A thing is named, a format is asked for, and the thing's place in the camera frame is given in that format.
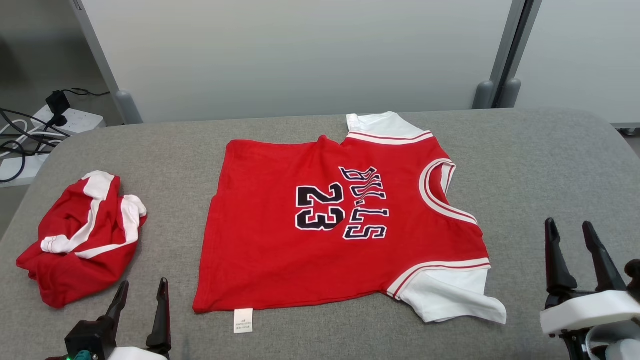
table surface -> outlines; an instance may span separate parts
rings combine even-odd
[[[254,332],[234,335],[230,312],[191,309],[207,210],[226,144],[341,142],[343,115],[121,126],[61,144],[30,187],[0,241],[0,338],[3,357],[65,353],[79,320],[102,315],[116,287],[47,307],[15,259],[37,239],[40,219],[62,191],[93,170],[122,178],[122,193],[148,209],[118,330],[120,346],[143,347],[161,277],[170,282],[174,359],[567,359],[564,344],[541,333],[545,292],[543,223],[553,216],[580,287],[595,275],[581,223],[593,222],[619,269],[640,256],[636,224],[640,160],[605,121],[572,110],[473,110],[401,114],[431,130],[458,169],[453,206],[474,214],[492,259],[486,294],[500,299],[507,325],[464,317],[424,324],[411,307],[382,294],[326,304],[257,311]]]

gray floor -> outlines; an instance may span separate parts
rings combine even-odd
[[[625,137],[627,143],[640,157],[640,135]],[[22,198],[29,186],[16,186],[13,188],[0,188],[0,238],[4,235],[13,215],[18,210]]]

folded red and white garment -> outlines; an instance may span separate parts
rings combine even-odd
[[[44,216],[38,241],[16,260],[56,309],[117,282],[138,246],[147,209],[134,195],[119,197],[120,177],[102,171],[69,186]]]

gray tablecloth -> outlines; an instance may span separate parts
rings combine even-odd
[[[122,177],[122,192],[148,208],[118,344],[143,347],[161,277],[170,282],[173,359],[567,359],[559,339],[542,335],[544,220],[553,216],[570,270],[595,287],[580,225],[593,222],[622,269],[640,256],[636,238],[640,160],[603,120],[570,110],[405,113],[432,130],[458,165],[453,206],[474,214],[492,259],[486,294],[507,308],[507,325],[477,318],[424,324],[403,303],[376,294],[323,306],[254,313],[254,332],[232,332],[233,313],[195,315],[202,237],[226,144],[341,142],[345,117],[178,122],[121,126],[74,136],[47,160],[0,241],[3,359],[65,353],[79,320],[105,312],[116,286],[62,310],[47,307],[15,260],[36,241],[40,219],[62,191],[92,170]]]

white power strip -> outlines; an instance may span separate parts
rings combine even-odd
[[[55,128],[69,135],[76,135],[84,133],[85,131],[97,129],[98,127],[106,126],[104,123],[104,117],[101,117],[100,115],[85,113],[84,111],[74,109],[68,109],[63,115],[67,118],[67,123],[64,126],[56,126]],[[33,115],[33,117],[44,122],[48,122],[53,118],[53,113],[47,105],[40,109],[40,111],[38,111],[36,115]],[[44,127],[44,125],[35,120],[31,120],[31,122],[34,127]],[[40,157],[27,156],[27,162],[20,176],[9,183],[0,183],[0,188],[31,184],[47,157],[48,155],[40,155]],[[3,160],[2,163],[0,163],[0,179],[9,179],[14,176],[20,170],[20,166],[22,166],[22,158]]]

